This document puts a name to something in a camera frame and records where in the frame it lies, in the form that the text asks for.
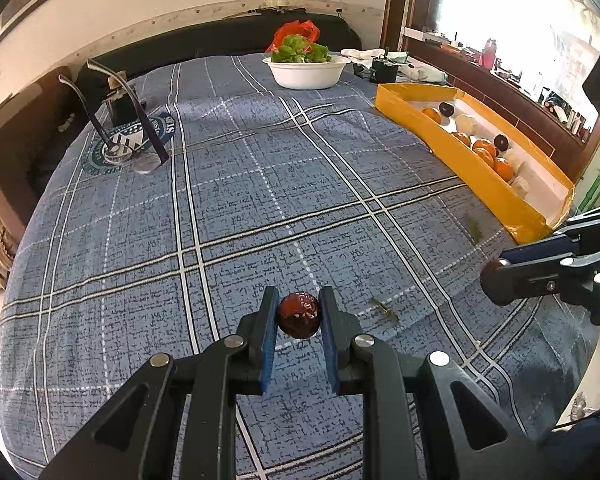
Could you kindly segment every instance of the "leafy vegetable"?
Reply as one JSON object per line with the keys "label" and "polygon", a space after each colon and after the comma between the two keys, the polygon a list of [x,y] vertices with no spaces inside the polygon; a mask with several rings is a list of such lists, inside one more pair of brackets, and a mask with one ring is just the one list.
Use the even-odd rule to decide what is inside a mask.
{"label": "leafy vegetable", "polygon": [[329,48],[317,43],[309,43],[300,34],[289,34],[282,45],[271,51],[274,63],[325,63],[331,60]]}

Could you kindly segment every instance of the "blue plaid bedsheet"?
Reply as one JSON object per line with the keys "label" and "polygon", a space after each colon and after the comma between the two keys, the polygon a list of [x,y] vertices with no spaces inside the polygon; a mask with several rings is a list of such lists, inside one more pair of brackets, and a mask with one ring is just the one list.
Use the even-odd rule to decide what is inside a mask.
{"label": "blue plaid bedsheet", "polygon": [[[485,298],[480,270],[512,239],[418,137],[374,111],[375,86],[346,70],[333,88],[288,91],[262,58],[195,59],[135,81],[171,153],[155,173],[108,166],[87,126],[53,174],[0,320],[0,423],[24,478],[149,356],[231,334],[266,285],[333,285],[366,332],[402,352],[448,352],[531,436],[579,383],[598,336],[585,311]],[[318,336],[279,333],[269,391],[239,399],[237,424],[240,478],[361,477],[361,399],[330,392]]]}

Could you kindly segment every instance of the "cardboard tray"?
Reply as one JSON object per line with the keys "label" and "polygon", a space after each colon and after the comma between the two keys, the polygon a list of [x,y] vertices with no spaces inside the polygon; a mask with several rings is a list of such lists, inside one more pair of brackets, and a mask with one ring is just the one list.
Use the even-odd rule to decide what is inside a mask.
{"label": "cardboard tray", "polygon": [[[421,110],[442,102],[456,112],[443,124]],[[567,218],[574,197],[574,185],[554,162],[522,132],[488,106],[458,88],[425,84],[378,85],[376,108],[396,123],[419,136],[482,200],[519,244],[545,238]],[[504,134],[509,150],[523,161],[518,175],[529,184],[525,198],[518,196],[478,155],[450,135],[456,130],[455,117],[473,116],[478,121],[478,138],[493,141]]]}

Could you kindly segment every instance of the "round fruit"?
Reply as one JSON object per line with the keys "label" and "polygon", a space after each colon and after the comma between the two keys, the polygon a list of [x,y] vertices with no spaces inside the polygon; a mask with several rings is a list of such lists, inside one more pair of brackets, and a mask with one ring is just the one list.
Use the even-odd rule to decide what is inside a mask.
{"label": "round fruit", "polygon": [[491,169],[493,169],[493,157],[484,148],[474,148],[474,153],[478,155],[484,162],[486,162]]}
{"label": "round fruit", "polygon": [[471,139],[467,134],[464,134],[462,132],[452,132],[451,135],[453,135],[456,139],[462,142],[466,147],[469,148],[471,146]]}
{"label": "round fruit", "polygon": [[514,177],[513,166],[501,156],[493,161],[493,169],[505,182],[509,182]]}
{"label": "round fruit", "polygon": [[436,121],[438,124],[442,122],[442,115],[440,115],[440,112],[435,108],[424,108],[422,113],[425,114],[429,119]]}
{"label": "round fruit", "polygon": [[471,135],[477,125],[478,121],[476,121],[474,117],[471,117],[471,115],[463,114],[456,117],[456,129],[459,132]]}
{"label": "round fruit", "polygon": [[276,322],[282,332],[295,339],[309,339],[318,332],[322,311],[308,292],[293,292],[280,301]]}
{"label": "round fruit", "polygon": [[484,148],[489,153],[491,153],[491,156],[493,158],[496,158],[498,156],[498,150],[496,150],[496,147],[493,145],[493,143],[490,140],[487,140],[487,139],[476,140],[474,142],[474,145],[471,147],[471,149],[475,150],[476,148]]}
{"label": "round fruit", "polygon": [[443,114],[445,117],[451,117],[456,111],[454,106],[450,105],[449,103],[440,103],[438,109],[440,110],[440,113]]}
{"label": "round fruit", "polygon": [[493,143],[501,152],[506,152],[509,149],[509,139],[503,134],[496,135],[496,138],[493,139]]}

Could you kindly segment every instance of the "pink bottle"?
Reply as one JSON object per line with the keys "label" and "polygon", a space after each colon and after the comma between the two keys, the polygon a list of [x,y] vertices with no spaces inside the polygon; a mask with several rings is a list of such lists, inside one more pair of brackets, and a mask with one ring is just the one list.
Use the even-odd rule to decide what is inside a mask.
{"label": "pink bottle", "polygon": [[496,63],[497,49],[498,45],[496,44],[496,40],[489,38],[484,46],[482,54],[480,54],[478,65],[485,67],[487,70],[493,70],[493,66]]}

